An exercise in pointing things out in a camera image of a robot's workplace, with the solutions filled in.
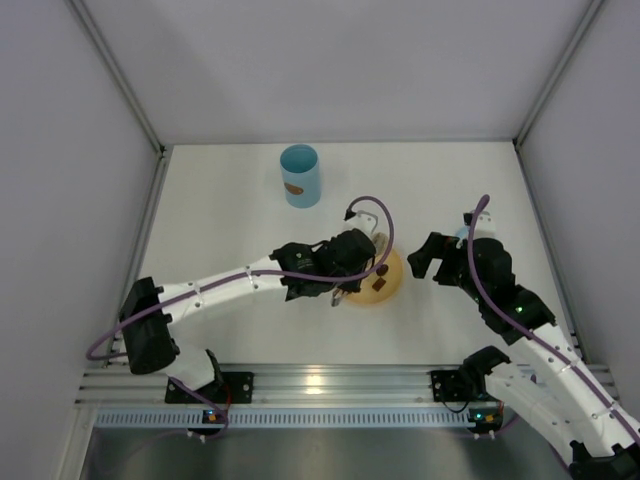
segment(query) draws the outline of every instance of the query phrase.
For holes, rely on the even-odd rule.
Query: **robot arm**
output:
[[[473,243],[473,259],[486,295],[513,323],[557,353],[507,323],[480,294],[470,271],[468,247],[466,240],[431,233],[423,247],[408,257],[413,276],[424,278],[431,261],[442,260],[434,280],[463,289],[478,304],[487,326],[502,337],[506,352],[527,361],[547,388],[524,376],[499,349],[487,347],[468,357],[458,370],[463,381],[462,387],[455,387],[459,389],[456,396],[468,401],[493,397],[509,404],[570,465],[574,479],[635,479],[640,473],[640,423],[593,377],[544,302],[515,283],[511,256],[502,244],[492,238]]]
[[[261,303],[283,302],[336,288],[359,291],[360,280],[339,279],[361,274],[375,258],[371,236],[378,221],[363,211],[350,212],[348,217],[345,231],[330,240],[314,245],[287,243],[230,272],[161,286],[150,277],[138,280],[120,311],[120,321],[155,309],[122,329],[131,373],[163,372],[191,390],[200,389],[221,380],[213,353],[189,342],[203,322],[258,298]],[[336,277],[336,283],[314,281],[313,277]]]

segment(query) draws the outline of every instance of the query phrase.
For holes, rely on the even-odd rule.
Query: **blue cup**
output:
[[[318,154],[309,145],[291,145],[280,155],[280,170],[287,202],[309,208],[320,200]]]

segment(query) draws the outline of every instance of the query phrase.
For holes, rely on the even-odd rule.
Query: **white table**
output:
[[[313,144],[323,175],[320,202],[287,204],[279,155],[287,145],[175,147],[141,276],[156,284],[224,272],[290,241],[315,243],[342,229],[349,201],[371,194],[394,218],[408,254],[431,231],[453,234],[483,193],[517,280],[536,292],[567,332],[543,241],[510,143]],[[363,205],[375,210],[373,205]],[[381,221],[381,229],[386,227]],[[253,304],[211,321],[200,339],[223,363],[458,364],[502,340],[474,302],[430,278],[405,283],[388,304],[331,308],[329,295]]]

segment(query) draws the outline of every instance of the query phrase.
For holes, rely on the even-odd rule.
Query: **brown logo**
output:
[[[293,195],[302,195],[304,193],[304,190],[302,188],[291,185],[290,183],[285,182],[284,188],[286,188],[287,191]]]

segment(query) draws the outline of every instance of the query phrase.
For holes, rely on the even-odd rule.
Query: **gray floor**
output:
[[[83,480],[566,480],[546,442],[523,422],[496,441],[444,430],[236,430],[206,445],[164,438],[122,463],[158,430],[101,430]],[[109,469],[107,476],[97,465]]]

